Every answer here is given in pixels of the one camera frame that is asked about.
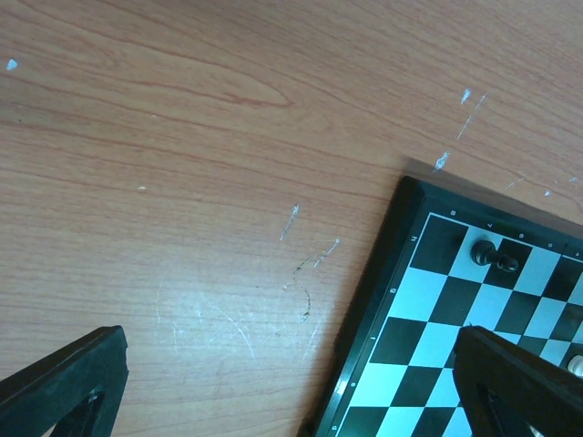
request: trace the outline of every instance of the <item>chessboard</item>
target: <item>chessboard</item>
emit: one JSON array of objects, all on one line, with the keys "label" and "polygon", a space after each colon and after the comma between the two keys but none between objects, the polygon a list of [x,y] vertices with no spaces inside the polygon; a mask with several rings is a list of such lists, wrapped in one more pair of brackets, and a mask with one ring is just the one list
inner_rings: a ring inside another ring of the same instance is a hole
[{"label": "chessboard", "polygon": [[[478,241],[512,268],[478,265]],[[482,326],[566,369],[583,354],[582,272],[580,237],[405,177],[301,435],[470,437],[453,377],[460,328]]]}]

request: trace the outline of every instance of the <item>black pawn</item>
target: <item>black pawn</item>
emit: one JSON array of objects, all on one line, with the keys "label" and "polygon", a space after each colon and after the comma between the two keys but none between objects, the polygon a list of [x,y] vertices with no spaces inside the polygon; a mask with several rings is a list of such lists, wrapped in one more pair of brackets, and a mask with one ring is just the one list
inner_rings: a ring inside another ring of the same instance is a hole
[{"label": "black pawn", "polygon": [[478,266],[493,264],[499,269],[510,273],[518,270],[518,261],[508,255],[499,253],[494,243],[487,239],[479,240],[472,247],[470,257]]}]

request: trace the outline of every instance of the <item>table surface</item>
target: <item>table surface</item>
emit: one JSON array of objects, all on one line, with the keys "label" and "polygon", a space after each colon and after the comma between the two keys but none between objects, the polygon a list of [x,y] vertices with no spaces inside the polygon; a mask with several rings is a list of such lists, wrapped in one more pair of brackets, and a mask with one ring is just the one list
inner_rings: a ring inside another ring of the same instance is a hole
[{"label": "table surface", "polygon": [[120,324],[115,435],[295,435],[415,163],[583,222],[578,2],[0,14],[0,378]]}]

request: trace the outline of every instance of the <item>black square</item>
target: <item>black square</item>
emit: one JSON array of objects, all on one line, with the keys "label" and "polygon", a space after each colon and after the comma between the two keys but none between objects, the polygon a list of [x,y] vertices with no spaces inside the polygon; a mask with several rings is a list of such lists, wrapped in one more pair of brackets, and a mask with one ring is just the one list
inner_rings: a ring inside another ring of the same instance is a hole
[{"label": "black square", "polygon": [[409,366],[394,395],[392,407],[424,407],[434,390],[441,368]]},{"label": "black square", "polygon": [[386,407],[351,407],[338,437],[375,437],[387,410]]},{"label": "black square", "polygon": [[518,341],[519,347],[529,351],[530,353],[534,353],[538,357],[540,356],[540,352],[542,352],[545,348],[546,344],[547,339],[538,339],[536,337],[528,337],[527,335],[523,335]]},{"label": "black square", "polygon": [[495,330],[523,335],[539,301],[538,296],[514,291],[504,307]]},{"label": "black square", "polygon": [[581,272],[583,272],[583,263],[561,258],[547,282],[543,296],[567,301],[581,276]]},{"label": "black square", "polygon": [[425,408],[411,437],[443,435],[455,408]]},{"label": "black square", "polygon": [[454,368],[454,364],[455,364],[455,352],[452,349],[451,352],[449,352],[449,357],[447,357],[447,361],[445,362],[445,368],[446,369],[453,369]]},{"label": "black square", "polygon": [[576,355],[583,355],[583,344],[571,343],[567,349],[567,353],[563,357],[563,361],[558,365],[562,369],[566,369],[568,363],[573,360]]},{"label": "black square", "polygon": [[371,362],[409,364],[426,322],[389,317]]},{"label": "black square", "polygon": [[563,309],[561,317],[558,318],[557,325],[550,334],[550,338],[553,340],[573,341],[582,321],[583,307],[568,303]]},{"label": "black square", "polygon": [[518,261],[518,269],[511,273],[503,271],[495,265],[491,265],[486,274],[486,278],[484,279],[484,283],[495,285],[503,289],[513,289],[517,284],[522,269],[525,267],[525,263],[527,262],[531,250],[532,248],[530,246],[510,241],[509,239],[503,239],[498,248],[498,252],[503,255],[508,255]]},{"label": "black square", "polygon": [[467,226],[432,216],[417,243],[411,267],[446,275],[454,265]]},{"label": "black square", "polygon": [[471,280],[447,278],[429,321],[464,325],[481,285]]}]

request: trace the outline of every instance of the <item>black chessboard frame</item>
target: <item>black chessboard frame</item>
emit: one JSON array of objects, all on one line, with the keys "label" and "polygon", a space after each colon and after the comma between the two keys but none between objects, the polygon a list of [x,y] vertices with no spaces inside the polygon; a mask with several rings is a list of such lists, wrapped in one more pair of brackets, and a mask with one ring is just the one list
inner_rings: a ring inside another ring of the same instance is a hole
[{"label": "black chessboard frame", "polygon": [[332,375],[301,437],[336,436],[430,214],[583,260],[583,240],[411,177],[395,191],[334,345]]}]

